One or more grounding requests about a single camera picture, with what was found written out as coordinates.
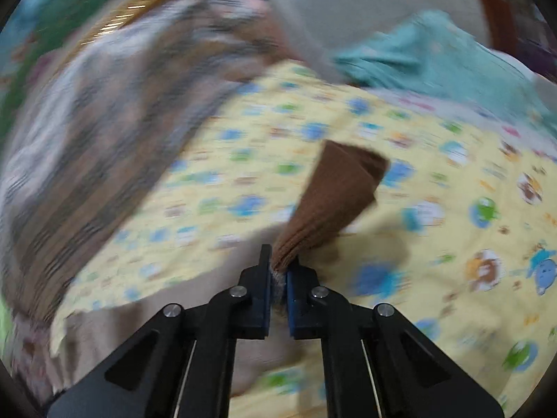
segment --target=brown sock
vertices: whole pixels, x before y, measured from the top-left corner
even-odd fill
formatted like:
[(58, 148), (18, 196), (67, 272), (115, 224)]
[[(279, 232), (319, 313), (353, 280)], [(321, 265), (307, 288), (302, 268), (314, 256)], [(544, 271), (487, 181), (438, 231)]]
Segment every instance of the brown sock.
[(381, 155), (356, 146), (327, 140), (292, 218), (273, 246), (271, 270), (275, 303), (283, 299), (285, 273), (303, 250), (337, 236), (375, 202), (374, 192), (389, 162)]

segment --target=silver bolt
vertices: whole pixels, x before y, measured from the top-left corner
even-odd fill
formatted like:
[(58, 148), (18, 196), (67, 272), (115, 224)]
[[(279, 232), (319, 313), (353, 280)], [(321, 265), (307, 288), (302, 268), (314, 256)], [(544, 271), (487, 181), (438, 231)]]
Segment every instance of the silver bolt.
[(167, 318), (175, 318), (181, 312), (182, 307), (176, 303), (171, 303), (170, 305), (166, 305), (166, 307), (163, 308), (163, 314)]
[(243, 297), (247, 294), (247, 289), (243, 286), (233, 286), (230, 288), (230, 295), (233, 297)]
[(379, 313), (380, 316), (383, 316), (384, 318), (388, 318), (389, 316), (392, 316), (394, 314), (394, 308), (388, 303), (381, 303), (377, 307), (377, 312)]
[(325, 286), (316, 286), (311, 290), (311, 295), (316, 299), (324, 299), (329, 295), (329, 289)]

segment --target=yellow bed sheet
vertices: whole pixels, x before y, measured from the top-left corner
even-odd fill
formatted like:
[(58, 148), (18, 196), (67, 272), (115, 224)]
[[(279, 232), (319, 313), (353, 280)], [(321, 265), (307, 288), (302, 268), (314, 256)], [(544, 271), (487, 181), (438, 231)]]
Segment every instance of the yellow bed sheet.
[[(557, 350), (557, 165), (500, 135), (332, 86), (285, 62), (207, 121), (75, 279), (52, 326), (217, 267), (288, 220), (330, 138), (392, 161), (378, 205), (303, 261), (360, 305), (393, 303), (510, 416)], [(231, 416), (322, 413), (319, 348), (233, 398)]]

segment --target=yellow patterned fabric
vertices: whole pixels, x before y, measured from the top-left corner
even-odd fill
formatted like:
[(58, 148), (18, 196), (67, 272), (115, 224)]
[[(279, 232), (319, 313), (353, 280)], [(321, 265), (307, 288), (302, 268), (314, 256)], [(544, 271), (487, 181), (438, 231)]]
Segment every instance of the yellow patterned fabric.
[[(303, 262), (354, 303), (394, 304), (510, 416), (557, 350), (557, 165), (504, 129), (516, 144), (281, 63), (202, 126), (80, 272), (56, 315), (51, 351), (72, 312), (192, 278), (251, 232), (287, 221), (329, 138), (373, 148), (391, 168), (378, 205)], [(307, 352), (233, 398), (230, 415), (321, 410), (319, 348)]]

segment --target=gold picture frame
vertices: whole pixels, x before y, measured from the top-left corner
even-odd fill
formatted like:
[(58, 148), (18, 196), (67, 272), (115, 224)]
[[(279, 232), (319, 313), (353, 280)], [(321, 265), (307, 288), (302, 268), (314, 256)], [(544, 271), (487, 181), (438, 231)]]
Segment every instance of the gold picture frame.
[(79, 40), (77, 45), (66, 55), (58, 70), (70, 63), (87, 44), (100, 39), (106, 34), (112, 33), (122, 26), (130, 24), (151, 8), (160, 5), (164, 1), (166, 0), (124, 0), (119, 3), (89, 29)]

